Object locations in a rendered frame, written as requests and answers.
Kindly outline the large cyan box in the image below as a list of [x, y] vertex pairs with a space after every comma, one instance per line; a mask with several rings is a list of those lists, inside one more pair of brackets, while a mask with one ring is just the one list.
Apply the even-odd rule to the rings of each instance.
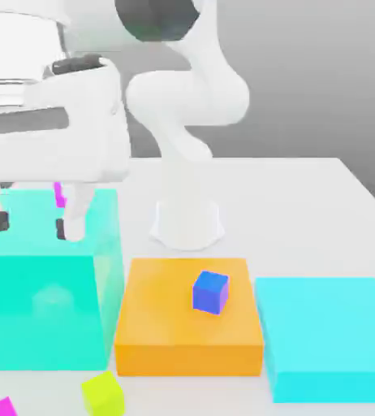
[[258, 278], [276, 403], [375, 403], [375, 279]]

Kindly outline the small blue cube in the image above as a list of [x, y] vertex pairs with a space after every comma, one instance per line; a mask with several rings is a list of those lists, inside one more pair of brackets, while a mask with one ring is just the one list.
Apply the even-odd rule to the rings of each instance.
[[220, 315], [229, 297], [230, 277], [212, 271], [202, 271], [192, 287], [192, 307]]

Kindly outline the small yellow-green cube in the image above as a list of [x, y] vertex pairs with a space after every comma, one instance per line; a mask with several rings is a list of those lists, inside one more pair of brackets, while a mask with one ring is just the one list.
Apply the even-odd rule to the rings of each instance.
[[123, 416], [124, 394], [111, 371], [105, 371], [81, 384], [84, 407], [89, 416]]

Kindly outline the large turquoise box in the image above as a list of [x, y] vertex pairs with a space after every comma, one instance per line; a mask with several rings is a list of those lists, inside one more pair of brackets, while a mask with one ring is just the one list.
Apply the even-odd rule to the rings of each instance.
[[0, 371], [102, 371], [124, 289], [119, 208], [98, 189], [83, 240], [59, 240], [48, 189], [7, 189], [0, 232]]

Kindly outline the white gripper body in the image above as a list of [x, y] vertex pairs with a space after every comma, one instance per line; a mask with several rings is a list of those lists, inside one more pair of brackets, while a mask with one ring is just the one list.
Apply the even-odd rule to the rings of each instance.
[[122, 180], [131, 157], [121, 77], [106, 58], [53, 64], [8, 103], [0, 88], [0, 182], [102, 183]]

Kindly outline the large orange box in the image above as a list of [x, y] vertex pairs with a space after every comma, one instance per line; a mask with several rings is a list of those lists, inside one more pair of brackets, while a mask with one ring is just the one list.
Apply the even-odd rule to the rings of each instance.
[[[227, 275], [219, 315], [194, 309], [202, 271]], [[114, 341], [120, 376], [258, 376], [261, 332], [243, 258], [133, 258]]]

